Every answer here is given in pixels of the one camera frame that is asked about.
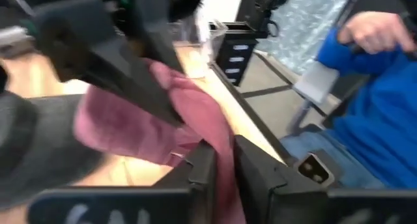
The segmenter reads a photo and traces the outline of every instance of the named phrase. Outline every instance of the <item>hand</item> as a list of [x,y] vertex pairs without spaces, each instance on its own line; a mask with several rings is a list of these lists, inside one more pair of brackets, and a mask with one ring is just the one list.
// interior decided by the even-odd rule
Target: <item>hand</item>
[[403,20],[397,14],[387,12],[356,14],[342,27],[338,41],[341,44],[355,42],[370,54],[391,51],[396,45],[405,52],[416,49]]

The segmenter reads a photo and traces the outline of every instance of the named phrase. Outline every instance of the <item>blue sweater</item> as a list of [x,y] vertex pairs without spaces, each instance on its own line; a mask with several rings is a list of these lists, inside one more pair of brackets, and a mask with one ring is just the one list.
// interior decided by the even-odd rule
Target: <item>blue sweater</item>
[[330,134],[391,188],[417,188],[417,62],[398,48],[353,55],[330,32],[317,60],[341,75],[377,76],[362,87]]

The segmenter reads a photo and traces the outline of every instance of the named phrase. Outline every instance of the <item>black equipment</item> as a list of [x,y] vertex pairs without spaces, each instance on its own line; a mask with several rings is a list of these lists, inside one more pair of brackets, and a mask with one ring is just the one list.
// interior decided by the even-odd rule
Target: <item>black equipment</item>
[[[86,81],[175,126],[182,124],[167,94],[129,48],[128,39],[146,47],[144,56],[182,72],[166,24],[192,14],[200,0],[34,0],[40,6],[33,10],[27,7],[29,0],[7,1],[26,20],[4,39],[33,39],[51,59],[61,81]],[[227,37],[234,38],[228,46],[251,54],[248,49],[235,49],[245,46],[237,40],[267,37],[271,10],[284,2],[256,0],[246,22],[227,24],[225,43]],[[118,36],[114,26],[126,37]],[[226,58],[218,57],[218,63],[222,59]],[[201,142],[152,187],[55,189],[32,203],[27,220],[30,224],[211,224],[215,161],[211,146]],[[235,164],[249,224],[414,223],[417,218],[416,191],[326,189],[241,135],[235,136]]]

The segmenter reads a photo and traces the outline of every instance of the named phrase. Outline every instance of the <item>pink cloth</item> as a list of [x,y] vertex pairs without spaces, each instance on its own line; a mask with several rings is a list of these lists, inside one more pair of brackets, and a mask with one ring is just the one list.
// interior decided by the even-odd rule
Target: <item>pink cloth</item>
[[113,154],[176,166],[204,139],[217,152],[215,224],[245,224],[233,162],[233,133],[220,106],[184,75],[148,61],[187,126],[174,128],[131,103],[89,87],[79,104],[74,133],[83,144]]

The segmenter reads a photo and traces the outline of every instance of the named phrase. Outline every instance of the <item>plastic sheet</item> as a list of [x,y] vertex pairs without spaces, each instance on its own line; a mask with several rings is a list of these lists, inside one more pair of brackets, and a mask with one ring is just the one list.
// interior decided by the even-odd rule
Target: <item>plastic sheet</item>
[[182,51],[179,57],[183,68],[189,71],[188,77],[205,77],[210,63],[215,62],[227,26],[207,16],[207,8],[201,5],[195,14],[171,23],[170,29],[174,46]]
[[261,40],[256,49],[271,56],[297,74],[314,58],[331,26],[348,0],[290,0],[272,15],[280,25],[277,38]]

